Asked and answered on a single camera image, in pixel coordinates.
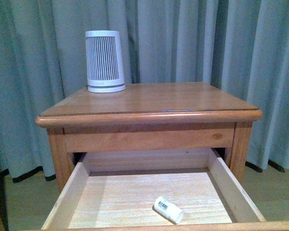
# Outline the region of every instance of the drawer side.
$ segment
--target drawer side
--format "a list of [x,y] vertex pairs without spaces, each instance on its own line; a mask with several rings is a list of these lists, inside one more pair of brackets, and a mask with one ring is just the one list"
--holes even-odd
[[210,155],[209,169],[237,222],[266,221],[254,202],[250,199],[241,184],[217,153],[212,153]]
[[42,230],[66,229],[73,217],[89,174],[82,162],[78,162],[68,179]]

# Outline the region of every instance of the rounded wooden trim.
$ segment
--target rounded wooden trim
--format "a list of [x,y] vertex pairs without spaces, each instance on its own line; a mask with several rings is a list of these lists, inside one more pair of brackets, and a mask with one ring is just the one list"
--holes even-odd
[[161,123],[228,123],[255,121],[261,110],[156,112],[132,114],[38,116],[36,124],[42,128],[89,127],[95,125],[161,124]]

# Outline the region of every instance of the vertical stripes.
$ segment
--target vertical stripes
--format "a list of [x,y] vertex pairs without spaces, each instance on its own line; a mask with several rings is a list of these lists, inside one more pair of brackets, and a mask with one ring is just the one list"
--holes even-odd
[[88,37],[86,49],[89,80],[119,79],[115,37]]

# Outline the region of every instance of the lip balm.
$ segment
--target lip balm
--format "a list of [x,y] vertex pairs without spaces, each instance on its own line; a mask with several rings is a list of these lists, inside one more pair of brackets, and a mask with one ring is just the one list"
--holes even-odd
[[160,196],[158,199],[156,199],[154,203],[154,209],[176,224],[182,220],[184,214],[183,210],[178,208],[175,204],[171,203],[163,196]]

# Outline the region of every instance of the white plastic container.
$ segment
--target white plastic container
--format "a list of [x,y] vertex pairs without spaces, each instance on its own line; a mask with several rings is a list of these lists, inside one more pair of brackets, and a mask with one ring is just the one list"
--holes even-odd
[[120,34],[118,31],[86,31],[88,91],[125,89]]
[[163,196],[160,196],[158,199],[156,199],[154,203],[154,209],[176,224],[178,224],[182,220],[184,215],[183,210],[178,208],[175,204],[173,204]]

